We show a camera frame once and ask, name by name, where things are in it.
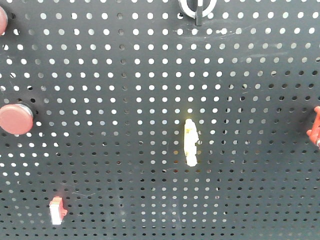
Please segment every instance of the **red object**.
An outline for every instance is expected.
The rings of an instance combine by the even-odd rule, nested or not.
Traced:
[[[68,213],[68,210],[64,209],[62,197],[55,196],[50,202],[49,208],[51,212],[52,224],[60,225],[62,220],[64,219],[64,216]]]
[[[311,142],[317,147],[320,147],[320,106],[316,106],[314,111],[316,112],[316,117],[312,129],[308,130],[306,134],[309,136]]]
[[[10,134],[26,134],[33,123],[32,111],[25,105],[9,104],[0,108],[0,127]]]
[[[6,31],[8,25],[8,16],[6,11],[0,6],[0,36]]]

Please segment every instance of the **red plastic piece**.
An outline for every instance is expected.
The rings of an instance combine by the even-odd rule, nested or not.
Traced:
[[[316,112],[316,117],[312,129],[308,130],[306,134],[309,136],[311,142],[317,147],[320,147],[320,106],[316,106],[314,111]]]
[[[6,31],[8,25],[8,16],[6,11],[0,6],[0,36]]]
[[[22,104],[9,104],[0,108],[0,127],[10,134],[29,132],[34,119],[31,110]]]
[[[62,221],[64,219],[64,216],[68,213],[68,210],[64,209],[62,197],[55,196],[50,202],[49,206],[51,205],[59,205],[60,220]]]

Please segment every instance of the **black pegboard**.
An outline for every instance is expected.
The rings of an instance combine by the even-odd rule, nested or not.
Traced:
[[[1,239],[319,238],[319,1],[218,0],[201,27],[176,0],[0,4],[1,106],[35,112],[1,132]]]

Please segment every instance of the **red round knob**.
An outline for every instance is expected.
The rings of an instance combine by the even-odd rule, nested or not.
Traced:
[[[9,104],[0,108],[0,127],[14,135],[26,134],[34,124],[33,113],[23,104]]]
[[[8,25],[8,16],[5,10],[0,6],[0,36],[6,31]]]

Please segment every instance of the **metal ring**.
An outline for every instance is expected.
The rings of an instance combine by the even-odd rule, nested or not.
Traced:
[[[187,14],[190,18],[195,19],[196,12],[190,9],[190,7],[188,6],[187,0],[178,0],[178,1],[182,11],[185,14]],[[217,0],[210,0],[209,6],[202,12],[202,17],[208,16],[209,13],[211,13],[215,9],[216,3],[217,3]]]

